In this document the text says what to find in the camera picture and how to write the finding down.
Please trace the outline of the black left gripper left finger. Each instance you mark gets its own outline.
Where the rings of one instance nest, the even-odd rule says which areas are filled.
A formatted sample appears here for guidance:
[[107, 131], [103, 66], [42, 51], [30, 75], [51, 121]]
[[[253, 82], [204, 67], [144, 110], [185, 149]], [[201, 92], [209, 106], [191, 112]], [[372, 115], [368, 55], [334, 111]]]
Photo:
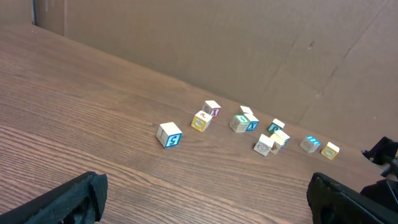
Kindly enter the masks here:
[[92, 171], [1, 215], [1, 223], [95, 223], [101, 220], [108, 178]]

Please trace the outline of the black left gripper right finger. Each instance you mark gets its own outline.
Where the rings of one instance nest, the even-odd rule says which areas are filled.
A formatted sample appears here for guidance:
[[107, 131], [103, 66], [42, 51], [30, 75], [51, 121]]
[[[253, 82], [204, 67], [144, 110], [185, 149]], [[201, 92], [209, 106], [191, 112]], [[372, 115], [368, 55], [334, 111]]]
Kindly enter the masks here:
[[316, 172], [307, 189], [314, 223], [397, 224], [397, 182], [383, 179], [357, 191]]

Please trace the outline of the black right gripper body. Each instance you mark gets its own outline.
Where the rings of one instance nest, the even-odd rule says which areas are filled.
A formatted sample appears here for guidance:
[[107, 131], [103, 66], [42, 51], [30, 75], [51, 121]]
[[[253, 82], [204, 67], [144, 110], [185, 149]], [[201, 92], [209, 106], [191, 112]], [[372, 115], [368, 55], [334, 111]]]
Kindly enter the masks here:
[[361, 151], [362, 155], [377, 165], [389, 164], [381, 175], [387, 177], [393, 173], [397, 177], [397, 141], [384, 136], [370, 151]]

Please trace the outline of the yellow top block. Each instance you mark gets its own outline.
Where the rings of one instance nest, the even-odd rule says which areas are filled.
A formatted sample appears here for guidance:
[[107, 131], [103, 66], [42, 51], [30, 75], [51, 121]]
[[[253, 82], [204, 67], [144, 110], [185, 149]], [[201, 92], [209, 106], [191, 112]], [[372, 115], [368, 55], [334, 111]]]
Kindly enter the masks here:
[[283, 138], [275, 133], [270, 137], [270, 139], [274, 141], [271, 148], [271, 153], [273, 153], [273, 155], [276, 155], [278, 151], [284, 146], [285, 141]]

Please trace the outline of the plain white block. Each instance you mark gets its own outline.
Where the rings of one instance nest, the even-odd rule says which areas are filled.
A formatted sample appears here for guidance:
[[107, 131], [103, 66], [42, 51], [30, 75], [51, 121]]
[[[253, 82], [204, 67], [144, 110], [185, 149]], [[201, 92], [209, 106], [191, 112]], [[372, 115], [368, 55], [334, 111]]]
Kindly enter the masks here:
[[274, 140], [265, 134], [261, 134], [258, 142], [254, 146], [254, 150], [263, 156], [267, 156], [270, 153], [274, 145]]

